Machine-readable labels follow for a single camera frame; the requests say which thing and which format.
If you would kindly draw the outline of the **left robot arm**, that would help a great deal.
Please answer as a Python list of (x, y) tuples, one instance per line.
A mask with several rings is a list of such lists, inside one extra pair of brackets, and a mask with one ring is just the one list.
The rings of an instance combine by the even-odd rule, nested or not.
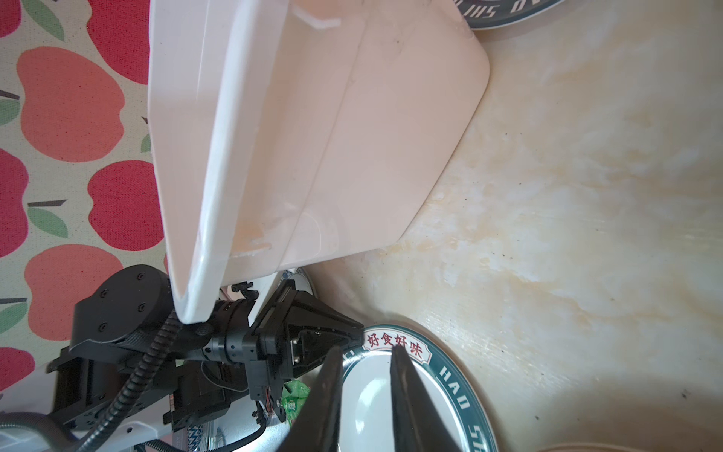
[(129, 419), (163, 399), (161, 424), (172, 431), (227, 414), (239, 399), (254, 402), (260, 431), (267, 418), (286, 420), (282, 392), (324, 363), (333, 348), (362, 344), (363, 325), (329, 307), (296, 275), (266, 302), (251, 282), (232, 286), (205, 321), (184, 324), (173, 309), (171, 279), (155, 267), (123, 269), (75, 305), (69, 346), (46, 371), (54, 378), (46, 414), (3, 412), (5, 431), (28, 431), (52, 451), (143, 446), (149, 438)]

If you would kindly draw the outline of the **large dark-rimmed lettered plate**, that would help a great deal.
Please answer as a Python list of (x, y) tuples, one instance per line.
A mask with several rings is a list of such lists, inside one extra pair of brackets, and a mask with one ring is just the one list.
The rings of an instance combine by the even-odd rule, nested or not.
[(470, 380), (431, 338), (381, 324), (343, 363), (341, 451), (496, 451), (489, 416)]

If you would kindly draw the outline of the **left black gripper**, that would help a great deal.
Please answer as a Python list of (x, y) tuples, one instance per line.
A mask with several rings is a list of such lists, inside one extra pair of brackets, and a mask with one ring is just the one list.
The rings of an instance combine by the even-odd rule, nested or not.
[(221, 301), (209, 323), (214, 327), (203, 347), (205, 361), (242, 366), (249, 397), (281, 421), (284, 384), (293, 380), (295, 362), (320, 362), (329, 350), (363, 344), (365, 327), (304, 291), (297, 282), (280, 283), (254, 321), (253, 302)]

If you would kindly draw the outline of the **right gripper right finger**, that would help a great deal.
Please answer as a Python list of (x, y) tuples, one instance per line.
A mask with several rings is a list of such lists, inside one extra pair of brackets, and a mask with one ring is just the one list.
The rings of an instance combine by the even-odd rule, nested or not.
[(390, 376), (395, 451), (461, 450), (401, 346), (392, 348)]

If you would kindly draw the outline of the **small dark-rimmed lettered plate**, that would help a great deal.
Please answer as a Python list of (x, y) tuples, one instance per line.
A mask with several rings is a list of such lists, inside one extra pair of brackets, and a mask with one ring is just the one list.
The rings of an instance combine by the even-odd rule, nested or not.
[(496, 29), (539, 15), (563, 0), (454, 0), (466, 23), (474, 31)]

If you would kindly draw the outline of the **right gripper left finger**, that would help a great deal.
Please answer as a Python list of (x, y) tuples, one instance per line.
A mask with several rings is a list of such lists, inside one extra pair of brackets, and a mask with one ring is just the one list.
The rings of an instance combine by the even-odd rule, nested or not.
[(343, 383), (342, 350), (333, 347), (278, 452), (338, 450)]

